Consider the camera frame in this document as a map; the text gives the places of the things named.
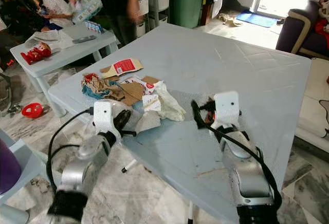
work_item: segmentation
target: dark purple sofa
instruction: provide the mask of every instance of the dark purple sofa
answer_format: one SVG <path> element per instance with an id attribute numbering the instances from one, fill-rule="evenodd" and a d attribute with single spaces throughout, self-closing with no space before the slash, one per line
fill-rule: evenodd
<path id="1" fill-rule="evenodd" d="M 329 49 L 323 35 L 314 32 L 319 5 L 302 0 L 298 8 L 290 9 L 280 33 L 277 50 L 329 60 Z"/>

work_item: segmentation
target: remote control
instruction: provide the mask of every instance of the remote control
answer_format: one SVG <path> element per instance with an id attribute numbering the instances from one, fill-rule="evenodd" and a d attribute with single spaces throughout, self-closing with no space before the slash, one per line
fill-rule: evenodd
<path id="1" fill-rule="evenodd" d="M 72 42 L 75 43 L 75 44 L 78 44 L 78 43 L 83 43 L 83 42 L 87 42 L 87 41 L 90 41 L 90 40 L 94 40 L 96 38 L 97 37 L 95 35 L 90 35 L 90 36 L 84 36 L 83 38 L 75 39 Z"/>

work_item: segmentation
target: green trash bin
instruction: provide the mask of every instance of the green trash bin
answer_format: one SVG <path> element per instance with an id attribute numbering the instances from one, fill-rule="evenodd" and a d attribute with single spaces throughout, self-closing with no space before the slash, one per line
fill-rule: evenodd
<path id="1" fill-rule="evenodd" d="M 170 23 L 194 28 L 197 26 L 202 0 L 170 0 Z"/>

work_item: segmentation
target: black cable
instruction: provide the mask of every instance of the black cable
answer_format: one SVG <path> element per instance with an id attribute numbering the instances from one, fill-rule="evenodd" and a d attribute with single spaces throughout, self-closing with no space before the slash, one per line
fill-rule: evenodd
<path id="1" fill-rule="evenodd" d="M 274 192 L 274 206 L 278 210 L 279 207 L 282 204 L 282 197 L 280 195 L 280 192 L 278 191 L 278 186 L 277 186 L 276 180 L 275 180 L 275 178 L 274 178 L 271 170 L 267 167 L 267 165 L 263 161 L 263 159 L 261 157 L 259 157 L 258 155 L 256 155 L 253 151 L 251 151 L 248 147 L 246 147 L 243 144 L 241 144 L 240 142 L 238 142 L 235 139 L 227 136 L 225 133 L 222 133 L 221 131 L 218 131 L 218 130 L 212 128 L 210 125 L 208 125 L 207 123 L 205 123 L 203 121 L 201 115 L 200 115 L 199 106 L 197 105 L 196 101 L 193 100 L 191 102 L 191 106 L 192 106 L 192 109 L 193 109 L 194 120 L 196 121 L 196 124 L 197 124 L 198 128 L 205 127 L 207 129 L 211 130 L 216 135 L 218 135 L 220 137 L 223 137 L 223 138 L 231 141 L 232 143 L 236 144 L 237 146 L 239 146 L 240 148 L 242 148 L 246 152 L 248 152 L 261 165 L 262 170 L 263 170 L 263 173 L 264 173 L 264 176 L 267 179 L 269 185 L 273 189 L 273 192 Z"/>
<path id="2" fill-rule="evenodd" d="M 48 160 L 47 160 L 47 164 L 46 164 L 46 173 L 47 173 L 47 176 L 49 178 L 49 181 L 50 181 L 50 185 L 51 185 L 51 188 L 53 189 L 54 192 L 56 192 L 57 190 L 57 186 L 53 180 L 53 175 L 52 175 L 52 169 L 51 169 L 51 150 L 52 150 L 52 144 L 53 144 L 53 141 L 55 139 L 55 137 L 57 136 L 57 134 L 65 127 L 68 125 L 68 123 L 70 123 L 72 120 L 74 120 L 77 116 L 80 116 L 82 114 L 85 114 L 85 113 L 89 113 L 89 114 L 93 114 L 94 112 L 94 109 L 91 107 L 89 109 L 86 109 L 76 115 L 74 115 L 72 118 L 70 118 L 68 121 L 66 121 L 55 133 L 54 135 L 52 136 L 51 140 L 50 140 L 50 143 L 49 143 L 49 148 L 48 148 Z"/>
<path id="3" fill-rule="evenodd" d="M 62 145 L 62 146 L 60 146 L 57 150 L 55 150 L 55 151 L 52 153 L 50 159 L 53 159 L 53 157 L 54 157 L 54 156 L 55 156 L 60 150 L 62 150 L 62 149 L 64 149 L 64 148 L 67 148 L 67 147 L 80 147 L 80 146 L 77 145 L 77 144 L 66 144 L 66 145 Z"/>

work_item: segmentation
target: child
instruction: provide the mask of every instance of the child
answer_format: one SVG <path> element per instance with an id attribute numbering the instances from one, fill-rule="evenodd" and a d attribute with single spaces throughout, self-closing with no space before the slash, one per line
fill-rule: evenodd
<path id="1" fill-rule="evenodd" d="M 61 30 L 63 27 L 72 26 L 72 11 L 68 3 L 64 0 L 42 0 L 43 5 L 47 8 L 48 14 L 41 15 L 47 19 L 42 32 L 48 30 Z"/>

